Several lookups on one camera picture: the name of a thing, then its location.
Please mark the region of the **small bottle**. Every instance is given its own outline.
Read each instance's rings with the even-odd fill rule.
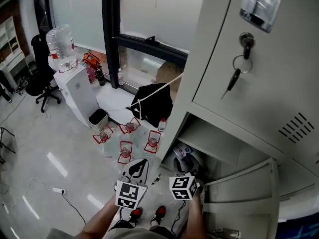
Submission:
[[[121,68],[119,68],[118,79],[119,79],[119,85],[124,85],[123,73],[122,73],[122,69]]]
[[[159,122],[159,132],[163,132],[166,127],[166,121],[162,118]]]

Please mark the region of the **trash can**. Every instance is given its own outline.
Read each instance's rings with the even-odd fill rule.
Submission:
[[[96,131],[102,131],[109,123],[108,113],[103,109],[97,109],[90,117],[89,122]]]

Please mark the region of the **office chair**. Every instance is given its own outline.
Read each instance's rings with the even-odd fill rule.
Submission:
[[[10,133],[7,129],[5,129],[4,127],[0,127],[0,149],[2,149],[2,147],[4,147],[4,148],[8,149],[9,151],[11,151],[11,152],[13,152],[15,154],[14,150],[12,150],[9,147],[5,146],[5,144],[2,142],[2,137],[3,137],[4,131],[7,131],[9,134],[11,134],[13,137],[15,137],[14,134]],[[1,157],[1,155],[0,155],[0,159],[1,159],[0,163],[3,165],[3,163],[5,163],[5,160]]]
[[[58,104],[61,103],[61,100],[58,97],[52,95],[52,92],[57,90],[59,87],[51,87],[50,85],[55,72],[48,63],[49,49],[45,39],[41,38],[40,35],[36,35],[31,40],[31,45],[34,50],[35,63],[38,71],[30,79],[25,91],[34,97],[41,95],[36,98],[36,104],[39,103],[39,99],[44,98],[41,107],[41,112],[44,113],[43,108],[48,97],[56,99]]]

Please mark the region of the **keychain ring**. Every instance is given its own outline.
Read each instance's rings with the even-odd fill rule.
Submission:
[[[234,68],[235,71],[236,71],[236,69],[237,69],[237,68],[235,67],[235,60],[236,60],[237,58],[243,57],[243,56],[244,56],[244,55],[238,55],[238,56],[234,57],[234,59],[233,59],[233,68]],[[251,58],[248,58],[248,60],[250,61],[251,66],[250,66],[250,68],[249,68],[247,71],[241,71],[242,74],[249,73],[249,72],[251,71],[251,69],[253,69],[253,61],[251,60]]]

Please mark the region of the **white wall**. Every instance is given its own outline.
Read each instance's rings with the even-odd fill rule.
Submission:
[[[147,38],[188,52],[203,0],[121,0],[121,33]]]
[[[35,17],[34,0],[19,0],[20,14],[24,35],[28,43],[30,53],[34,59],[34,51],[31,40],[39,34],[38,24]]]
[[[102,0],[52,0],[55,25],[69,24],[76,46],[105,53]]]

